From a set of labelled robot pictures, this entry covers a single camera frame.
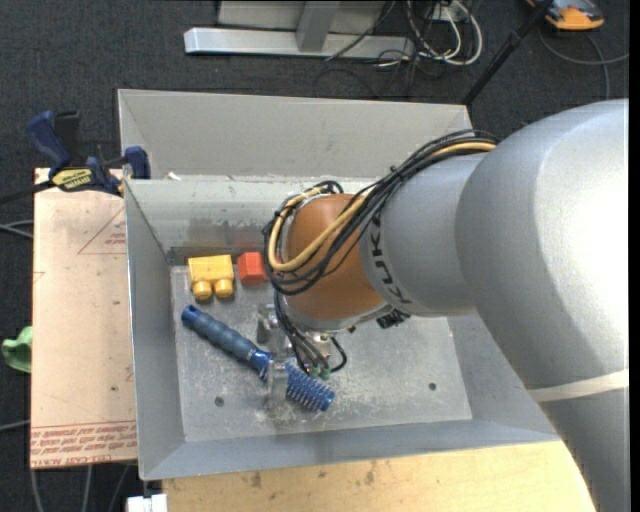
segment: wooden board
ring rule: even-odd
[[[163,481],[171,512],[593,512],[560,441]]]
[[[135,459],[124,202],[41,192],[34,234],[30,466]]]

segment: yellow block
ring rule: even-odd
[[[233,264],[231,256],[205,256],[189,258],[191,291],[198,301],[216,297],[224,299],[233,295]]]

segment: blue clamp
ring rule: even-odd
[[[120,196],[122,180],[113,176],[96,157],[87,158],[84,167],[70,167],[71,156],[65,149],[54,127],[55,116],[50,110],[38,114],[27,125],[27,135],[33,145],[53,160],[49,181],[65,192],[96,190]],[[147,154],[140,146],[125,150],[124,157],[109,164],[129,164],[131,177],[149,179],[151,171]]]

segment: orange block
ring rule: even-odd
[[[267,280],[264,270],[262,254],[259,252],[245,252],[238,258],[238,275],[244,285],[256,285]]]

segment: gray carpet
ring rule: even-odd
[[[213,21],[214,2],[2,0],[0,194],[30,185],[32,169],[49,163],[24,133],[29,119],[43,110],[79,109],[81,152],[95,154],[100,145],[107,158],[116,156],[119,88],[459,103],[509,32],[531,12],[523,0],[474,3],[485,36],[480,60],[460,69],[425,64],[407,92],[402,73],[393,77],[355,61],[187,57],[182,35]],[[629,3],[599,2],[607,21],[590,37],[606,58],[629,50]],[[398,9],[379,27],[379,33],[386,34],[406,30]],[[543,37],[575,58],[598,58],[585,34],[559,36],[545,28]],[[609,96],[628,97],[628,60],[609,65],[607,71]],[[601,66],[560,60],[543,47],[534,30],[472,105],[473,123],[503,138],[549,114],[604,99],[605,91]],[[32,216],[30,198],[0,206],[0,223]],[[16,336],[30,318],[31,243],[0,232],[0,339]],[[0,425],[27,418],[29,377],[0,363],[0,389]],[[25,429],[0,432],[0,510],[36,510],[27,470],[27,434]],[[121,474],[119,465],[96,466],[89,511],[107,510]],[[142,492],[135,474],[132,470],[126,475],[122,496]],[[80,510],[84,475],[84,469],[39,473],[45,510]]]

